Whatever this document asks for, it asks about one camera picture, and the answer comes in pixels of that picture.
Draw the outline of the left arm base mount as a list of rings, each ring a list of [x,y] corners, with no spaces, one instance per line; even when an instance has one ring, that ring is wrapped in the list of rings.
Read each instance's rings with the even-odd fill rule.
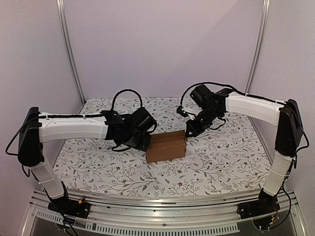
[[[89,216],[91,204],[83,198],[72,200],[68,196],[62,196],[58,199],[52,199],[48,196],[48,199],[50,201],[48,209],[51,211],[84,219],[87,219]]]

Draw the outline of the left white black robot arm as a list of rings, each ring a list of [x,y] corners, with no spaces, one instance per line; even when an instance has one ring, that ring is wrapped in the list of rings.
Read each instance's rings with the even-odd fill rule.
[[[48,197],[62,213],[70,213],[72,200],[68,199],[66,187],[58,180],[52,166],[45,161],[44,143],[66,139],[103,139],[126,149],[147,151],[151,133],[157,121],[144,108],[132,114],[120,115],[113,109],[94,114],[50,114],[41,113],[38,107],[29,109],[16,134],[9,141],[5,153],[16,156],[20,164],[27,167],[35,179],[46,190]]]

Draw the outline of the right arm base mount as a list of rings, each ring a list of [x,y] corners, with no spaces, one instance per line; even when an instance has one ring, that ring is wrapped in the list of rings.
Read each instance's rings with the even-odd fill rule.
[[[279,216],[278,199],[272,203],[266,200],[255,200],[237,205],[237,214],[241,219],[252,219],[254,227],[260,231],[269,230]]]

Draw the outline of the brown cardboard box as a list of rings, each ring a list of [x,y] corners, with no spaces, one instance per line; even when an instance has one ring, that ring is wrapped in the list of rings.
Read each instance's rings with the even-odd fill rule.
[[[154,134],[146,151],[147,163],[183,158],[186,155],[187,138],[184,130]]]

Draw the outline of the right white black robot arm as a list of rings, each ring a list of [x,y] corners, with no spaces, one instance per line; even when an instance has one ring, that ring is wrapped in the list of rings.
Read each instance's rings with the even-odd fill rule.
[[[296,168],[297,153],[302,150],[301,139],[307,138],[298,104],[293,99],[278,101],[243,93],[226,84],[220,84],[220,91],[212,92],[207,87],[209,84],[197,83],[186,90],[201,109],[198,114],[184,108],[182,101],[177,108],[177,113],[189,118],[186,122],[186,137],[197,137],[209,129],[215,119],[224,120],[227,112],[262,120],[277,128],[275,157],[270,174],[254,204],[258,214],[265,214],[273,207],[291,170]]]

